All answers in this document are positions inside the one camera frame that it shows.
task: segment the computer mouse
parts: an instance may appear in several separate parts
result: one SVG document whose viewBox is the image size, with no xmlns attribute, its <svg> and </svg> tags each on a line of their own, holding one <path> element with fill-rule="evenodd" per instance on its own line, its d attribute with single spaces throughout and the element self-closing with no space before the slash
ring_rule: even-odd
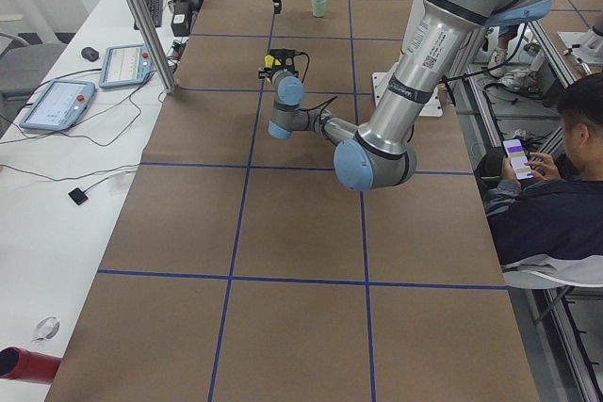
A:
<svg viewBox="0 0 603 402">
<path fill-rule="evenodd" d="M 82 57 L 88 61 L 96 61 L 98 60 L 99 53 L 96 49 L 92 49 L 91 47 L 85 47 L 82 49 Z"/>
</svg>

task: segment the smartphone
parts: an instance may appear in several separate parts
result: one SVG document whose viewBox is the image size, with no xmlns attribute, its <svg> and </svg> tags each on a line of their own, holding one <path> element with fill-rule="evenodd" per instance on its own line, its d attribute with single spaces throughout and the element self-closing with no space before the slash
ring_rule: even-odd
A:
<svg viewBox="0 0 603 402">
<path fill-rule="evenodd" d="M 521 146 L 521 142 L 514 138 L 513 140 L 503 141 L 502 146 L 505 149 L 507 157 L 509 157 L 509 160 L 511 161 L 511 167 L 513 167 L 513 170 L 517 175 L 517 179 L 521 180 L 533 178 L 534 175 L 531 174 L 531 168 L 528 165 L 528 158 L 526 157 L 524 148 Z"/>
</svg>

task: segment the person's hand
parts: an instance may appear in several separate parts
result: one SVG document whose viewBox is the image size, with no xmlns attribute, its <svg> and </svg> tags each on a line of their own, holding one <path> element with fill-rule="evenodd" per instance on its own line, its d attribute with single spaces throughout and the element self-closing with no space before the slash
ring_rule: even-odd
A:
<svg viewBox="0 0 603 402">
<path fill-rule="evenodd" d="M 506 179 L 507 181 L 514 181 L 520 185 L 517 175 L 515 174 L 515 170 L 513 167 L 511 167 L 511 159 L 509 159 L 509 157 L 504 157 L 502 159 L 502 172 L 500 173 L 500 177 L 502 179 Z"/>
<path fill-rule="evenodd" d="M 534 176 L 536 181 L 552 181 L 555 179 L 561 179 L 559 170 L 553 161 L 553 156 L 545 153 L 530 153 L 530 158 L 539 158 L 541 161 L 530 160 L 528 165 L 532 168 L 531 174 Z"/>
</svg>

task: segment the keyboard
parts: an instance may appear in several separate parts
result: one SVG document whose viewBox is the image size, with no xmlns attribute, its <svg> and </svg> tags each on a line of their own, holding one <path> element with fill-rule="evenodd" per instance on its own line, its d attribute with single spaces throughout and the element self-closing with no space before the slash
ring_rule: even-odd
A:
<svg viewBox="0 0 603 402">
<path fill-rule="evenodd" d="M 153 20 L 153 24 L 155 27 L 161 26 L 161 19 L 163 17 L 163 0 L 144 0 L 145 4 L 147 4 L 147 8 L 151 13 L 151 19 Z"/>
</svg>

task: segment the label on robot arm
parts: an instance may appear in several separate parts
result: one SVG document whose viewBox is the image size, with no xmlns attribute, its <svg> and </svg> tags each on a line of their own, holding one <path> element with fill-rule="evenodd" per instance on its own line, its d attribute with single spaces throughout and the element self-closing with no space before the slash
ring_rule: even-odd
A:
<svg viewBox="0 0 603 402">
<path fill-rule="evenodd" d="M 439 27 L 430 34 L 430 26 L 421 22 L 407 51 L 412 58 L 418 61 L 421 68 L 431 72 L 440 72 L 458 38 L 459 35 L 452 30 Z"/>
</svg>

